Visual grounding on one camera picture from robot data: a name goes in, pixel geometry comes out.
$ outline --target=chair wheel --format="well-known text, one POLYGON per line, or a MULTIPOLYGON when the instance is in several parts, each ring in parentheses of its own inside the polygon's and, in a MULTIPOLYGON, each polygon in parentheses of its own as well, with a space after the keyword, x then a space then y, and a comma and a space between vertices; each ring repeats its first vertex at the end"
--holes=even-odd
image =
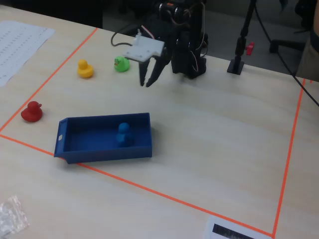
POLYGON ((270 43, 269 52, 270 53, 278 53, 279 46, 275 42, 270 43))

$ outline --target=yellow rubber duck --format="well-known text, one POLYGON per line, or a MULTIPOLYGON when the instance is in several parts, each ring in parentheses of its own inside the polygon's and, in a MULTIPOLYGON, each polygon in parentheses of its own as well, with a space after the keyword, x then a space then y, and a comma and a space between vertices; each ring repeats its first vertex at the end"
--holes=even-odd
POLYGON ((89 65, 84 59, 78 62, 78 74, 84 78, 89 78, 93 75, 93 66, 89 65))

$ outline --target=orange tape line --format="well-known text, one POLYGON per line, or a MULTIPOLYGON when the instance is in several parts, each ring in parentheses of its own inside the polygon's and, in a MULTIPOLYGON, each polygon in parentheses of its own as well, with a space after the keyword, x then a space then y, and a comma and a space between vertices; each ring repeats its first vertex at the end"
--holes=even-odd
MULTIPOLYGON (((14 139, 14 138, 5 136, 5 135, 3 135, 3 134, 0 134, 0 137, 5 138, 5 139, 8 139, 8 140, 13 141, 13 142, 16 142, 16 143, 19 143, 19 144, 22 144, 22 145, 24 145, 24 146, 26 146, 26 147, 33 148, 33 149, 38 150, 38 151, 40 151, 40 152, 46 153, 46 154, 48 154, 48 155, 51 155, 51 156, 54 155, 53 153, 51 153, 51 152, 49 152, 49 151, 46 151, 46 150, 44 150, 44 149, 35 147, 35 146, 31 145, 31 144, 28 144, 28 143, 25 143, 25 142, 16 140, 16 139, 14 139)), ((198 207, 198 206, 196 206, 196 205, 194 205, 194 204, 187 203, 187 202, 182 201, 182 200, 180 200, 180 199, 171 197, 171 196, 169 196, 169 195, 167 195, 167 194, 164 194, 164 193, 155 191, 155 190, 153 190, 153 189, 151 189, 151 188, 145 187, 145 186, 143 186, 143 185, 141 185, 141 184, 137 184, 137 183, 135 183, 135 182, 129 181, 129 180, 124 179, 124 178, 121 178, 121 177, 116 176, 116 175, 113 175, 113 174, 111 174, 111 173, 104 172, 104 171, 102 171, 102 170, 100 170, 100 169, 97 169, 97 168, 88 166, 88 165, 83 164, 83 163, 77 163, 77 165, 78 165, 78 166, 81 166, 81 167, 84 167, 84 168, 87 168, 87 169, 89 169, 89 170, 95 171, 95 172, 97 172, 97 173, 106 175, 106 176, 108 176, 108 177, 117 179, 117 180, 119 180, 119 181, 122 181, 122 182, 124 182, 124 183, 130 184, 130 185, 132 185, 132 186, 141 188, 141 189, 146 190, 146 191, 148 191, 148 192, 150 192, 150 193, 154 193, 154 194, 159 195, 159 196, 161 196, 161 197, 170 199, 170 200, 172 200, 172 201, 174 201, 174 202, 177 202, 177 203, 183 204, 183 205, 185 205, 185 206, 188 206, 188 207, 197 209, 197 210, 199 210, 199 211, 202 211, 202 212, 211 214, 211 215, 213 215, 213 216, 216 216, 216 217, 225 219, 225 220, 230 221, 230 222, 232 222, 232 223, 236 223, 236 224, 238 224, 238 225, 240 225, 240 226, 246 227, 246 228, 248 228, 248 229, 251 229, 251 230, 253 230, 253 231, 259 232, 259 233, 264 234, 264 235, 267 235, 267 236, 269 236, 269 237, 271 237, 271 235, 272 235, 271 233, 267 233, 267 232, 265 232, 265 231, 263 231, 263 230, 260 230, 260 229, 258 229, 258 228, 255 228, 255 227, 250 226, 250 225, 248 225, 248 224, 239 222, 239 221, 237 221, 237 220, 231 219, 231 218, 226 217, 226 216, 223 216, 223 215, 221 215, 221 214, 218 214, 218 213, 209 211, 209 210, 207 210, 207 209, 198 207)))
MULTIPOLYGON (((303 86, 305 86, 305 84, 306 84, 306 79, 304 79, 304 81, 303 81, 303 86)), ((281 186, 281 192, 280 192, 280 197, 279 197, 279 202, 278 202, 278 207, 277 207, 277 212, 276 212, 276 218, 275 218, 275 224, 274 224, 274 228, 273 228, 272 238, 275 238, 275 236, 276 236, 277 226, 278 226, 278 221, 279 221, 279 216, 280 216, 280 211, 281 211, 281 207, 282 207, 282 204, 283 204, 284 192, 285 192, 287 176, 288 176, 288 170, 289 170, 289 164, 290 164, 290 158, 291 158, 291 153, 292 153, 292 150, 293 150, 295 132, 296 132, 296 127, 297 127, 297 121, 298 121, 298 116, 299 116, 301 100, 303 98, 303 93, 304 93, 303 89, 300 89, 299 100, 298 100, 298 104, 297 104, 293 130, 291 132, 291 137, 290 137, 290 143, 289 143, 289 149, 288 149, 288 155, 287 155, 284 179, 283 179, 283 183, 282 183, 282 186, 281 186)))
POLYGON ((3 134, 0 134, 0 137, 1 137, 1 138, 8 139, 8 140, 11 140, 11 141, 16 142, 16 143, 19 143, 19 144, 22 144, 22 145, 27 146, 27 147, 29 147, 29 148, 33 148, 33 149, 38 150, 38 151, 40 151, 40 152, 42 152, 42 153, 46 153, 46 154, 49 154, 49 155, 51 155, 51 156, 53 156, 53 155, 54 155, 54 153, 51 153, 51 152, 46 151, 46 150, 44 150, 44 149, 41 149, 41 148, 35 147, 35 146, 31 145, 31 144, 28 144, 28 143, 22 142, 22 141, 20 141, 20 140, 17 140, 17 139, 14 139, 14 138, 11 138, 11 137, 8 137, 8 136, 5 136, 5 135, 3 135, 3 134))
POLYGON ((71 55, 68 56, 68 58, 65 59, 65 61, 63 61, 63 63, 52 73, 52 75, 46 79, 46 81, 30 96, 29 99, 27 99, 26 102, 24 102, 24 104, 9 118, 9 120, 0 128, 0 132, 11 122, 11 120, 13 120, 14 117, 16 117, 16 115, 26 106, 26 104, 43 88, 43 86, 45 86, 46 83, 49 82, 49 80, 51 80, 51 78, 61 69, 61 67, 84 45, 85 42, 87 42, 91 36, 93 36, 93 34, 98 30, 98 28, 95 28, 93 32, 91 32, 91 34, 85 38, 85 40, 71 53, 71 55))

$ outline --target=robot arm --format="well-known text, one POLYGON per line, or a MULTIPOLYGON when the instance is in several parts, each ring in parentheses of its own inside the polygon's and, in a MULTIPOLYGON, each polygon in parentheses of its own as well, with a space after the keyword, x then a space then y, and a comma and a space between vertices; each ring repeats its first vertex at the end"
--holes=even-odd
POLYGON ((123 54, 138 61, 140 84, 144 85, 150 58, 156 64, 146 87, 151 86, 171 61, 174 73, 183 73, 190 79, 205 73, 206 59, 200 56, 208 45, 207 34, 202 33, 205 10, 201 0, 155 1, 151 15, 142 33, 137 34, 133 45, 123 54))

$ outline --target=blue plastic container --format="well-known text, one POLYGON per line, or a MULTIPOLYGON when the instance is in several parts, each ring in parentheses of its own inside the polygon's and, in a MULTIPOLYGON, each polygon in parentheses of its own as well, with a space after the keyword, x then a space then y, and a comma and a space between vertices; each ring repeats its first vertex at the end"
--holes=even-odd
POLYGON ((67 163, 152 156, 150 113, 66 118, 59 123, 54 157, 67 163), (118 142, 119 125, 130 126, 130 146, 118 142))

